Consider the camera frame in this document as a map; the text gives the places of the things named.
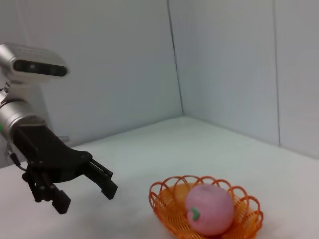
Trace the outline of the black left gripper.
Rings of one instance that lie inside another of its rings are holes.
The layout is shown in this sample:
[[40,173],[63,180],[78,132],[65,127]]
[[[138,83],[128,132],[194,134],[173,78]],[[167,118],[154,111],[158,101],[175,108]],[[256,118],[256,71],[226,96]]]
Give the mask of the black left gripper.
[[65,145],[44,125],[18,126],[13,134],[14,145],[23,153],[32,169],[22,175],[35,202],[52,201],[59,214],[68,211],[71,199],[54,183],[71,181],[83,174],[98,185],[101,192],[113,199],[118,186],[111,180],[113,172],[92,159],[86,151]]

